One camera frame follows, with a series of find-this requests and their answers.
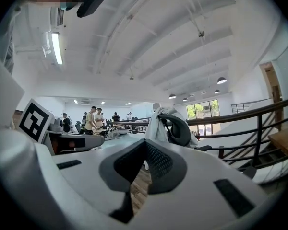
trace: black strip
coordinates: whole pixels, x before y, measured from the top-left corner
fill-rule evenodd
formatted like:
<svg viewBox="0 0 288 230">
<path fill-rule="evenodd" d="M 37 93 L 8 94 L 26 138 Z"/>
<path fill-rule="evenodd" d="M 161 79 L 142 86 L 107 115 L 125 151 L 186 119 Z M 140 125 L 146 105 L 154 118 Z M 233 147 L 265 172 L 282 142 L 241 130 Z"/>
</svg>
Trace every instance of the black strip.
<svg viewBox="0 0 288 230">
<path fill-rule="evenodd" d="M 228 179 L 217 180 L 214 184 L 238 217 L 254 209 L 254 205 Z"/>
<path fill-rule="evenodd" d="M 78 165 L 80 163 L 81 162 L 79 160 L 72 160 L 72 161 L 68 161 L 68 162 L 64 162 L 64 163 L 58 163 L 57 167 L 59 168 L 59 170 L 63 170 L 63 169 Z"/>
</svg>

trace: person in black shirt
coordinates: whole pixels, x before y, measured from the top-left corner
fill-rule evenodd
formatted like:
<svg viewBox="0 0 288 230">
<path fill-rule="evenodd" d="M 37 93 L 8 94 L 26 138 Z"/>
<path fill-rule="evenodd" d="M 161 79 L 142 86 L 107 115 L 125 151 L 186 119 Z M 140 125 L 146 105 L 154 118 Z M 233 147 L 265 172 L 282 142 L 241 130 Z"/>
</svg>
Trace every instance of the person in black shirt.
<svg viewBox="0 0 288 230">
<path fill-rule="evenodd" d="M 66 113 L 62 114 L 64 120 L 63 120 L 63 130 L 64 132 L 68 133 L 70 131 L 70 121 L 69 118 L 67 117 Z"/>
<path fill-rule="evenodd" d="M 120 116 L 117 115 L 117 112 L 114 113 L 114 116 L 112 116 L 112 119 L 114 122 L 120 121 Z"/>
</svg>

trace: ceiling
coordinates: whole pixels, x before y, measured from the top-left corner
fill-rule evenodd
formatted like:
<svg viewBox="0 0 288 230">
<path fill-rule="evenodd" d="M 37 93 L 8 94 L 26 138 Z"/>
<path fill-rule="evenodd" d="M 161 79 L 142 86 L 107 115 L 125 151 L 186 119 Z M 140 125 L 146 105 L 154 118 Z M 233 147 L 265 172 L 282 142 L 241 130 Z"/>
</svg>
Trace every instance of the ceiling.
<svg viewBox="0 0 288 230">
<path fill-rule="evenodd" d="M 264 8 L 262 11 L 252 7 L 258 8 L 257 3 Z M 81 74 L 102 79 L 98 84 L 91 82 L 95 90 L 123 90 L 128 83 L 128 90 L 121 91 L 121 98 L 130 101 L 139 101 L 135 98 L 139 86 L 149 87 L 140 97 L 150 102 L 168 100 L 170 93 L 187 97 L 206 91 L 205 98 L 214 95 L 216 88 L 227 93 L 230 85 L 265 50 L 264 42 L 269 41 L 272 33 L 269 28 L 276 20 L 270 3 L 268 0 L 105 0 L 93 15 L 85 18 L 77 18 L 76 9 L 65 11 L 63 25 L 51 26 L 52 31 L 60 33 L 64 62 L 54 81 L 67 81 Z M 18 33 L 23 28 L 18 26 Z M 199 37 L 200 32 L 204 32 L 203 37 Z M 18 52 L 27 49 L 20 40 L 15 46 Z M 54 57 L 50 54 L 45 60 L 38 47 L 33 49 L 34 52 L 23 52 L 23 56 L 41 72 L 40 85 L 50 84 L 49 76 L 58 72 Z M 228 80 L 222 87 L 216 84 L 219 77 Z M 115 85 L 112 80 L 107 81 L 113 78 L 122 81 Z M 111 91 L 103 92 L 109 100 L 117 97 L 113 95 Z"/>
<path fill-rule="evenodd" d="M 62 101 L 64 103 L 76 104 L 74 100 L 78 101 L 78 105 L 88 105 L 88 106 L 96 106 L 96 107 L 131 107 L 140 102 L 132 102 L 129 105 L 130 101 L 124 100 L 107 100 L 107 99 L 98 99 L 98 98 L 79 98 L 79 97 L 56 97 L 57 100 Z"/>
</svg>

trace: ceiling light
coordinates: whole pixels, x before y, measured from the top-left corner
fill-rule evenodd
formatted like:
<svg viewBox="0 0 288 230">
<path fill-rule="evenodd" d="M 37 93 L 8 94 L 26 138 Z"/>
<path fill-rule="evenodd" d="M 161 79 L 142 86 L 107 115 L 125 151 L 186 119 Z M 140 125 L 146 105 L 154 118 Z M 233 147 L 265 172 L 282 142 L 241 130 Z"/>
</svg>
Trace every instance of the ceiling light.
<svg viewBox="0 0 288 230">
<path fill-rule="evenodd" d="M 60 44 L 59 44 L 59 33 L 52 33 L 52 44 L 54 49 L 54 54 L 56 55 L 57 63 L 59 65 L 63 65 L 61 52 L 60 52 Z"/>
<path fill-rule="evenodd" d="M 176 95 L 170 94 L 168 98 L 169 98 L 169 99 L 175 99 L 176 97 L 177 97 Z"/>
<path fill-rule="evenodd" d="M 217 80 L 217 83 L 218 83 L 218 84 L 222 84 L 222 83 L 225 83 L 226 81 L 227 81 L 226 78 L 220 77 L 220 78 Z"/>
</svg>

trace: dome pendant light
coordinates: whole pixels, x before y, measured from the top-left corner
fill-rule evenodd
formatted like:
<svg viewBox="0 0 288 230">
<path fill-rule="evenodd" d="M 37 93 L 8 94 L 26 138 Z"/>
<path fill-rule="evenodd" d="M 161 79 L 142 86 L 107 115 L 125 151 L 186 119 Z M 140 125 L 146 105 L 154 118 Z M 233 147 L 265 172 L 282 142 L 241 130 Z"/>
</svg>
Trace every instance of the dome pendant light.
<svg viewBox="0 0 288 230">
<path fill-rule="evenodd" d="M 177 97 L 176 95 L 170 94 L 168 98 L 169 98 L 169 99 L 175 99 L 176 97 Z"/>
<path fill-rule="evenodd" d="M 217 83 L 218 83 L 218 84 L 222 84 L 222 83 L 225 83 L 226 81 L 227 81 L 226 78 L 221 77 L 221 78 L 219 78 L 219 79 L 217 80 Z"/>
</svg>

